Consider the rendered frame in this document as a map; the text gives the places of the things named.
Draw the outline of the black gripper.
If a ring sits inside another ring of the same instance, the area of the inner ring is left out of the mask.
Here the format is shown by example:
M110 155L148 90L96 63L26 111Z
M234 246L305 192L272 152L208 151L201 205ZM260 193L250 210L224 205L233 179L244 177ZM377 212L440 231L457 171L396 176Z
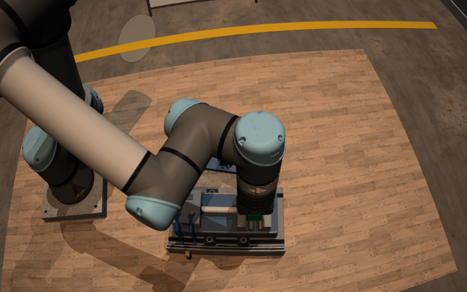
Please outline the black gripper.
M237 173L238 213L240 215L272 214L279 175L268 185L252 186L245 183Z

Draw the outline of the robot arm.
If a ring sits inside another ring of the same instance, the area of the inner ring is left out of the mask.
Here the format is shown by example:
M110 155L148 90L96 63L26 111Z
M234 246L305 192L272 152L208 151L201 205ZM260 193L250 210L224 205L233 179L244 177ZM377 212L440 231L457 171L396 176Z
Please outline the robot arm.
M95 171L128 196L130 215L165 231L212 157L235 165L252 186L278 177L285 128L269 112L241 117L178 99L165 117L168 139L157 155L105 118L101 98L81 83L67 34L76 2L0 0L0 98L35 124L22 155L59 202L84 200Z

